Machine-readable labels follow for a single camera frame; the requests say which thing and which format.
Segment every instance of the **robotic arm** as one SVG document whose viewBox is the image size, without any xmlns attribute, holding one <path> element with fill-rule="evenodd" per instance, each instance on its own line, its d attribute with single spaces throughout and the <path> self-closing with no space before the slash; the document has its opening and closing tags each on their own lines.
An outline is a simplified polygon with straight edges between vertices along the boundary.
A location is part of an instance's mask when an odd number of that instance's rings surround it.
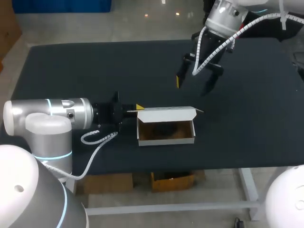
<svg viewBox="0 0 304 228">
<path fill-rule="evenodd" d="M 273 12 L 257 18 L 244 28 L 240 27 L 250 10 L 270 9 Z M 195 62 L 192 74 L 197 75 L 203 68 L 212 71 L 212 75 L 204 86 L 201 95 L 206 95 L 215 86 L 223 68 L 219 61 L 225 50 L 231 51 L 234 42 L 243 32 L 265 19 L 281 18 L 282 28 L 286 29 L 287 19 L 304 24 L 304 19 L 288 15 L 288 12 L 304 14 L 302 0 L 216 0 L 201 32 L 192 35 L 198 37 L 192 53 L 186 54 L 183 64 L 177 73 L 177 87 L 185 80 L 191 61 Z"/>
</svg>

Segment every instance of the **black tabletop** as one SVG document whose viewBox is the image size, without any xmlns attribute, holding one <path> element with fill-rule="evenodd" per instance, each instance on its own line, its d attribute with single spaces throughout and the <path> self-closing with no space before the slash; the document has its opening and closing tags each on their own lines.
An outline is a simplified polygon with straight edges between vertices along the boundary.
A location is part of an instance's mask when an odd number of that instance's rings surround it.
<svg viewBox="0 0 304 228">
<path fill-rule="evenodd" d="M 12 99 L 87 97 L 108 101 L 115 91 L 123 103 L 144 107 L 193 106 L 205 111 L 195 120 L 194 144 L 139 147 L 136 121 L 96 155 L 90 174 L 180 171 L 304 163 L 304 86 L 274 39 L 240 39 L 216 88 L 200 97 L 210 72 L 190 72 L 181 90 L 175 74 L 191 42 L 153 41 L 60 44 L 33 47 Z M 101 129 L 107 134 L 109 129 Z M 73 132 L 73 173 L 81 174 L 96 146 L 82 145 Z M 0 143 L 28 149 L 8 137 Z"/>
</svg>

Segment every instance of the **open box lid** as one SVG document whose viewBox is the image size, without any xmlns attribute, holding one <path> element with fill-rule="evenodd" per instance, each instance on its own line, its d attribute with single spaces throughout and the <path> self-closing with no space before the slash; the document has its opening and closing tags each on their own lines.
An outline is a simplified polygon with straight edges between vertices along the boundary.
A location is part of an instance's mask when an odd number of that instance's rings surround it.
<svg viewBox="0 0 304 228">
<path fill-rule="evenodd" d="M 137 113 L 144 123 L 191 121 L 196 117 L 196 109 L 187 107 L 145 108 Z"/>
</svg>

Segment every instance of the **white spiral cable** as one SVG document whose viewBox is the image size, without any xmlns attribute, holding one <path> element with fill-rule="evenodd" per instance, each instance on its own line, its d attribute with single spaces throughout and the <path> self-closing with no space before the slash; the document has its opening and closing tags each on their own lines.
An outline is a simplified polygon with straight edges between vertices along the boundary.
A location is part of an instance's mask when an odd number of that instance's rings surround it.
<svg viewBox="0 0 304 228">
<path fill-rule="evenodd" d="M 95 135 L 95 134 L 98 134 L 99 133 L 99 130 L 96 130 L 96 131 L 92 131 L 92 132 L 88 132 L 88 133 L 85 133 L 83 136 L 81 136 L 80 138 L 80 141 L 85 144 L 85 145 L 95 145 L 95 144 L 99 144 L 99 143 L 102 143 L 104 140 L 106 140 L 108 138 L 109 135 L 107 135 L 106 137 L 98 140 L 98 141 L 94 141 L 94 142 L 88 142 L 85 140 L 86 137 L 88 136 L 91 136 L 91 135 Z"/>
<path fill-rule="evenodd" d="M 87 136 L 89 136 L 89 135 L 93 135 L 93 134 L 97 134 L 97 133 L 99 133 L 98 130 L 84 134 L 81 137 L 81 139 L 82 139 L 81 142 L 84 143 L 84 144 L 88 144 L 89 142 L 85 141 L 84 138 L 87 137 Z M 117 134 L 118 134 L 118 132 L 113 132 L 113 133 L 107 135 L 106 137 L 102 138 L 101 140 L 96 141 L 96 142 L 100 142 L 101 144 L 94 150 L 94 152 L 93 152 L 93 154 L 92 154 L 92 156 L 91 156 L 88 164 L 86 165 L 86 168 L 85 168 L 84 172 L 80 176 L 74 176 L 72 174 L 69 174 L 67 172 L 64 172 L 64 171 L 62 171 L 62 170 L 60 170 L 60 169 L 58 169 L 56 167 L 53 167 L 53 166 L 50 166 L 50 165 L 47 165 L 47 164 L 44 164 L 44 166 L 48 170 L 54 171 L 54 172 L 59 173 L 59 174 L 61 174 L 63 176 L 66 176 L 68 178 L 71 178 L 71 179 L 74 179 L 74 180 L 80 180 L 80 179 L 82 179 L 82 178 L 84 178 L 86 176 L 86 174 L 89 171 L 90 166 L 91 166 L 91 164 L 93 162 L 93 159 L 94 159 L 95 155 L 97 154 L 97 152 L 100 150 L 100 148 L 102 148 L 102 146 L 105 145 L 108 141 L 110 141 L 111 139 L 113 139 Z"/>
<path fill-rule="evenodd" d="M 270 13 L 267 15 L 264 15 L 262 17 L 259 17 L 257 19 L 255 19 L 254 21 L 250 22 L 248 25 L 246 25 L 245 27 L 243 27 L 241 30 L 239 30 L 237 33 L 235 33 L 233 36 L 231 36 L 229 39 L 227 39 L 223 44 L 221 44 L 217 49 L 215 49 L 215 51 L 213 51 L 211 53 L 211 55 L 209 55 L 208 58 L 206 58 L 206 60 L 200 65 L 200 67 L 198 67 L 199 64 L 199 60 L 200 60 L 200 45 L 201 45 L 201 38 L 202 38 L 202 34 L 205 31 L 205 27 L 202 29 L 200 35 L 199 35 L 199 40 L 198 40 L 198 48 L 197 48 L 197 53 L 196 53 L 196 61 L 195 61 L 195 66 L 193 69 L 192 74 L 195 76 L 197 75 L 209 62 L 210 60 L 218 53 L 220 52 L 223 48 L 225 48 L 229 43 L 233 42 L 237 37 L 239 37 L 242 33 L 244 33 L 246 30 L 248 30 L 249 28 L 251 28 L 252 26 L 254 26 L 255 24 L 266 20 L 266 19 L 275 19 L 275 18 L 279 18 L 281 17 L 282 14 L 281 13 Z M 287 14 L 285 15 L 287 19 L 290 20 L 294 20 L 296 22 L 299 22 L 301 24 L 304 24 L 304 19 Z"/>
</svg>

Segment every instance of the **floor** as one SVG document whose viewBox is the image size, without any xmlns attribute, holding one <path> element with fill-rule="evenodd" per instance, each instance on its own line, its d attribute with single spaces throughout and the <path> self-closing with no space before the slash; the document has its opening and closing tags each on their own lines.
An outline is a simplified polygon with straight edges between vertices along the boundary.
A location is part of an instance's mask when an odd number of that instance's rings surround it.
<svg viewBox="0 0 304 228">
<path fill-rule="evenodd" d="M 203 0 L 113 0 L 112 12 L 103 14 L 20 14 L 22 37 L 3 60 L 0 74 L 0 120 L 2 107 L 10 99 L 31 46 L 134 40 L 189 39 L 201 29 Z M 288 54 L 304 50 L 304 30 L 283 42 Z M 252 169 L 262 190 L 274 168 Z M 148 184 L 128 194 L 90 195 L 89 207 L 244 200 L 236 170 L 208 170 L 206 180 L 191 190 L 151 193 Z M 247 210 L 143 213 L 90 217 L 90 227 L 204 227 L 231 228 L 235 217 L 246 228 L 267 228 L 267 222 L 250 222 Z"/>
</svg>

